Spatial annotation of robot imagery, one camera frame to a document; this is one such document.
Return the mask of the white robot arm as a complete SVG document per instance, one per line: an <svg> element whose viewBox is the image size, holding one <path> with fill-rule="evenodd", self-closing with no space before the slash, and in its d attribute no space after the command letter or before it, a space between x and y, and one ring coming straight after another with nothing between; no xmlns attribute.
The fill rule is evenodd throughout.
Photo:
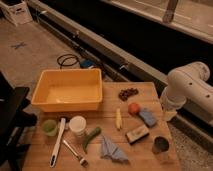
<svg viewBox="0 0 213 171"><path fill-rule="evenodd" d="M190 100L208 112L208 124L213 126L213 87L206 83L209 77L209 67L199 61L172 69L160 96L164 120L173 119Z"/></svg>

